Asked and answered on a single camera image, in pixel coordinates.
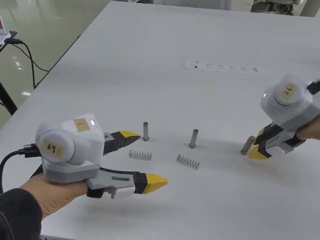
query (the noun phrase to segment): sticker label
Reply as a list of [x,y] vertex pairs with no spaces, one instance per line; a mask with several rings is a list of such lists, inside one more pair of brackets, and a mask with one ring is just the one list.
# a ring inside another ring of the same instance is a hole
[[40,150],[57,159],[61,159],[65,153],[65,148],[63,146],[47,138],[43,139]]
[[286,101],[290,101],[298,90],[298,86],[292,82],[288,82],[283,90],[280,92],[280,97]]
[[75,118],[73,121],[79,133],[83,131],[90,131],[90,127],[85,118]]

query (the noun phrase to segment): floor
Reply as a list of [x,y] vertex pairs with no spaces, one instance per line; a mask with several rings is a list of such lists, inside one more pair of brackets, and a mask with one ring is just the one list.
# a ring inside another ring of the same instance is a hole
[[[18,32],[28,44],[33,60],[49,70],[84,32],[110,0],[0,0],[5,28]],[[0,53],[0,81],[20,106],[32,93],[30,60],[8,45]],[[35,69],[36,82],[45,72]],[[0,105],[0,129],[10,118]]]

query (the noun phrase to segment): black cable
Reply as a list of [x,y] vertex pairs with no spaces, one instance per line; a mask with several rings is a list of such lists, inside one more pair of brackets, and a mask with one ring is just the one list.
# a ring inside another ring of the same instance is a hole
[[4,159],[2,160],[2,162],[0,163],[0,194],[4,193],[4,188],[2,185],[2,177],[3,177],[3,173],[4,173],[4,168],[5,168],[5,164],[6,162],[9,160],[9,158],[15,156],[15,155],[21,155],[24,154],[24,150],[23,149],[19,149],[17,151],[13,151],[11,153],[9,153],[7,156],[4,157]]
[[39,148],[36,146],[35,143],[27,144],[23,146],[23,149],[19,149],[17,151],[13,151],[9,153],[7,156],[4,157],[2,162],[0,163],[0,194],[4,193],[4,187],[3,187],[3,173],[6,162],[15,155],[24,155],[24,157],[27,158],[35,158],[35,157],[41,157],[41,153]]
[[21,41],[20,39],[16,39],[16,38],[7,38],[4,40],[4,42],[6,44],[12,44],[12,45],[15,45],[15,44],[23,44],[26,48],[26,50],[28,51],[28,54],[30,56],[30,61],[31,61],[31,71],[32,71],[32,84],[33,84],[33,89],[36,89],[36,78],[35,78],[35,66],[34,66],[34,60],[32,58],[32,55],[31,55],[31,51],[28,47],[27,44],[25,44],[23,41]]
[[[31,60],[31,58],[29,57],[29,55],[26,54],[26,52],[25,52],[21,47],[18,47],[18,46],[15,45],[15,44],[12,44],[12,45],[13,45],[14,47],[16,47],[17,49],[19,49],[21,52],[23,52],[23,54],[24,54],[28,59]],[[43,69],[42,67],[39,67],[38,64],[37,64],[35,61],[33,61],[33,63],[34,63],[34,65],[35,65],[38,69],[40,69],[40,70],[42,70],[42,71],[44,71],[44,72],[49,72],[49,70],[45,70],[45,69]]]
[[24,42],[21,42],[21,44],[23,44],[26,48],[26,50],[28,51],[29,53],[29,56],[30,56],[30,60],[31,60],[31,71],[32,71],[32,84],[33,84],[33,89],[36,89],[36,78],[35,78],[35,66],[34,66],[34,60],[32,58],[32,55],[31,55],[31,51],[28,47],[27,44],[25,44]]

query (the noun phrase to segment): electrical outlet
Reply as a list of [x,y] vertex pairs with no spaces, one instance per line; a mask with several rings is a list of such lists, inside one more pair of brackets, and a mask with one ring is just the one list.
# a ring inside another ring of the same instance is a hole
[[204,61],[185,60],[184,68],[189,70],[205,70],[213,72],[245,74],[245,75],[271,75],[271,71],[264,67],[245,66],[239,64],[223,64]]

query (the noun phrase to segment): metal spring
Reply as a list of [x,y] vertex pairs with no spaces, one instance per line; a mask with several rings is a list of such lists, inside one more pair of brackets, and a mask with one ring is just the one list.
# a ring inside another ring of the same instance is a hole
[[247,141],[245,142],[243,148],[241,149],[241,154],[242,155],[247,155],[248,152],[250,151],[252,145],[255,143],[256,137],[255,136],[250,136]]
[[152,153],[147,151],[133,151],[129,150],[129,157],[132,159],[151,160]]
[[200,163],[197,161],[194,161],[192,159],[190,159],[189,157],[186,156],[182,156],[181,154],[178,155],[178,157],[176,158],[176,161],[179,162],[180,164],[186,165],[192,169],[196,169],[198,170]]

